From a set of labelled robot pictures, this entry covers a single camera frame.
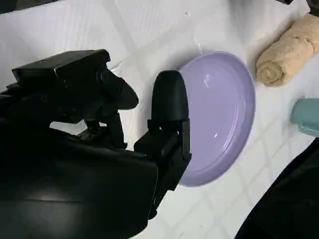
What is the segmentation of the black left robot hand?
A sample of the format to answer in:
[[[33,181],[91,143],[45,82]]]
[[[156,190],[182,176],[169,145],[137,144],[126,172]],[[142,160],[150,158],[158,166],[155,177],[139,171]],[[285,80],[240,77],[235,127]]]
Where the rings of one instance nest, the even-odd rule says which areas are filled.
[[[253,208],[237,239],[319,237],[319,140],[278,176]]]

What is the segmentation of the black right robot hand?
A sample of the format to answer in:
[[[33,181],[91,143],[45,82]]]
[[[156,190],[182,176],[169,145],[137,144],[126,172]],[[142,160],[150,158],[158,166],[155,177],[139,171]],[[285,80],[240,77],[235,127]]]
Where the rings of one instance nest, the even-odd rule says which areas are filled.
[[[128,239],[142,232],[190,160],[180,72],[158,74],[148,131],[127,150],[119,112],[139,99],[104,49],[12,70],[0,94],[0,236]]]

